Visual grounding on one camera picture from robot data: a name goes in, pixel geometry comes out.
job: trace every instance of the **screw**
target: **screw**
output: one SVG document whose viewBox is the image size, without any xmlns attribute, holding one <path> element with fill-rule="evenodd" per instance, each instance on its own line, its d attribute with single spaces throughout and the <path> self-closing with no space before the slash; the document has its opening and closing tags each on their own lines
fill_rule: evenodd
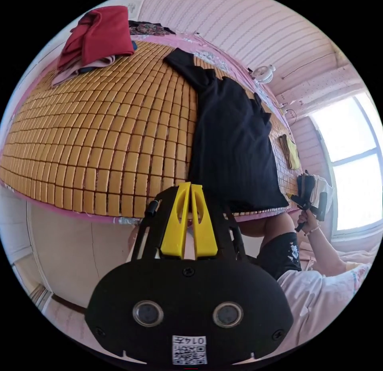
<svg viewBox="0 0 383 371">
<path fill-rule="evenodd" d="M 95 331 L 98 336 L 105 336 L 105 332 L 100 327 L 96 327 Z"/>
<path fill-rule="evenodd" d="M 282 337 L 284 337 L 284 330 L 277 330 L 271 335 L 271 339 L 273 340 L 279 340 Z"/>
<path fill-rule="evenodd" d="M 186 268 L 184 268 L 183 270 L 182 270 L 182 273 L 183 273 L 183 275 L 184 276 L 193 276 L 194 275 L 194 269 L 193 268 L 191 268 L 191 267 L 186 267 Z"/>
</svg>

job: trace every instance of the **bamboo sleeping mat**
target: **bamboo sleeping mat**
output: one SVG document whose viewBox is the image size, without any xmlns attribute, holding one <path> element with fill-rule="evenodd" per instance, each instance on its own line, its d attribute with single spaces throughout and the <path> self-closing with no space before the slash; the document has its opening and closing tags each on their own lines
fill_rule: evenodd
<svg viewBox="0 0 383 371">
<path fill-rule="evenodd" d="M 49 72 L 15 117 L 0 179 L 61 209 L 127 218 L 142 218 L 156 194 L 184 182 L 196 92 L 163 62 L 172 47 L 137 45 L 133 56 L 55 88 Z M 227 75 L 196 57 L 195 64 Z M 271 122 L 280 188 L 294 193 L 297 174 L 287 168 L 278 143 L 286 129 L 273 114 Z"/>
</svg>

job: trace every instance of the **qr code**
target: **qr code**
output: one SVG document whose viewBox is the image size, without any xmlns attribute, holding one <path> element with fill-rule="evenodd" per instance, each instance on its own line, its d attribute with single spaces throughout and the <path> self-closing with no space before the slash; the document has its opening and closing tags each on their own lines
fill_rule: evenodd
<svg viewBox="0 0 383 371">
<path fill-rule="evenodd" d="M 207 364 L 206 337 L 173 336 L 173 364 Z"/>
</svg>

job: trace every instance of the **black shorts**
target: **black shorts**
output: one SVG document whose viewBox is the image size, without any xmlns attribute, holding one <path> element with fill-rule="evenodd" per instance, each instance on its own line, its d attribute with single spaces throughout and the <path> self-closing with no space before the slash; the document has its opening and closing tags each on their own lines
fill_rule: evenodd
<svg viewBox="0 0 383 371">
<path fill-rule="evenodd" d="M 295 232 L 288 232 L 272 239 L 262 247 L 256 258 L 247 256 L 278 280 L 286 271 L 302 271 L 299 261 L 299 246 Z"/>
</svg>

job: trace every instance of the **bright window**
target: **bright window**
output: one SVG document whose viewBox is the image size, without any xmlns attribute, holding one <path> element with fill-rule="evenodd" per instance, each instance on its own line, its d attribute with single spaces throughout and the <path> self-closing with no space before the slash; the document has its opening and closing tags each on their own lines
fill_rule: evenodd
<svg viewBox="0 0 383 371">
<path fill-rule="evenodd" d="M 334 234 L 369 228 L 383 217 L 383 126 L 367 93 L 312 114 L 335 180 Z"/>
</svg>

